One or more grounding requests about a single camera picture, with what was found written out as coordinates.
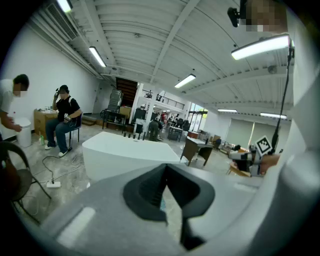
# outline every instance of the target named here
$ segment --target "black t-shirt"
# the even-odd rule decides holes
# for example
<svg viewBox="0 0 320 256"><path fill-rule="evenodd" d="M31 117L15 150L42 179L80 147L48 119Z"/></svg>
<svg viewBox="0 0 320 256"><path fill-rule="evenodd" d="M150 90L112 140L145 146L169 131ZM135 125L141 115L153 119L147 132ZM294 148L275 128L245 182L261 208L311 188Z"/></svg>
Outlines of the black t-shirt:
<svg viewBox="0 0 320 256"><path fill-rule="evenodd" d="M71 99L71 101L69 103L69 98L70 98L70 96L66 99L60 99L56 103L56 107L59 110L59 113L58 113L59 122L64 121L65 114L68 114L68 116L69 116L80 109L77 101L73 98L73 99ZM72 122L76 122L76 125L80 125L80 121L81 121L81 115L79 115L75 118L72 118Z"/></svg>

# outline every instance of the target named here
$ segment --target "air vent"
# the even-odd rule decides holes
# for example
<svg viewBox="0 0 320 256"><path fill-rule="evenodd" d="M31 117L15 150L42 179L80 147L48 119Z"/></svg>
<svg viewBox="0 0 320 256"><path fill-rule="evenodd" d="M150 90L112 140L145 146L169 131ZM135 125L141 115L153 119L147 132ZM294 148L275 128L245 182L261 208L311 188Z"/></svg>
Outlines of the air vent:
<svg viewBox="0 0 320 256"><path fill-rule="evenodd" d="M52 21L61 29L61 31L70 40L75 39L78 33L71 22L66 17L65 13L60 9L56 2L51 3L47 8L46 12L52 19Z"/></svg>

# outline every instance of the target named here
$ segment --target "box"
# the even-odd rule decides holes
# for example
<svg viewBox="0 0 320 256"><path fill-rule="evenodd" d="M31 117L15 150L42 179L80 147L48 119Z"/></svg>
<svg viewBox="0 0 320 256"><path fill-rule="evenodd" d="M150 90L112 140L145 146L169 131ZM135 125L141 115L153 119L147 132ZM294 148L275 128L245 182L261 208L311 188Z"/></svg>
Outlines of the box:
<svg viewBox="0 0 320 256"><path fill-rule="evenodd" d="M46 113L35 109L33 112L35 134L39 135L39 133L41 133L46 140L46 122L56 118L58 118L58 114L55 111Z"/></svg>
<svg viewBox="0 0 320 256"><path fill-rule="evenodd" d="M125 115L126 119L130 118L130 114L131 114L131 107L120 107L120 114Z"/></svg>

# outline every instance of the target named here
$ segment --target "jeans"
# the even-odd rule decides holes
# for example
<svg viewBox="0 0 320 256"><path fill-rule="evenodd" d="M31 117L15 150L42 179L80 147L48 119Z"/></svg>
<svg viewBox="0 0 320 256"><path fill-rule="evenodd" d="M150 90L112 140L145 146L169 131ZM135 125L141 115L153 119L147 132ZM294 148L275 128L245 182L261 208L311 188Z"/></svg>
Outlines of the jeans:
<svg viewBox="0 0 320 256"><path fill-rule="evenodd" d="M45 124L45 134L48 140L48 147L55 147L56 142L60 148L60 152L65 153L68 151L67 143L66 143L66 133L73 131L79 125L75 125L75 122L59 122L58 118L49 120Z"/></svg>

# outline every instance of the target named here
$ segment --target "white counter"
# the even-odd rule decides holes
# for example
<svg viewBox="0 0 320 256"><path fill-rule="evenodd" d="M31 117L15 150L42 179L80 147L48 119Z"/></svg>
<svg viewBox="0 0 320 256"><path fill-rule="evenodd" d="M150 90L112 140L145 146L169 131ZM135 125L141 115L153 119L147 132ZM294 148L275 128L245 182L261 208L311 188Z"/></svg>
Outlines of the white counter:
<svg viewBox="0 0 320 256"><path fill-rule="evenodd" d="M162 163L177 164L180 158L166 143L133 140L102 131L82 144L87 176L93 181Z"/></svg>

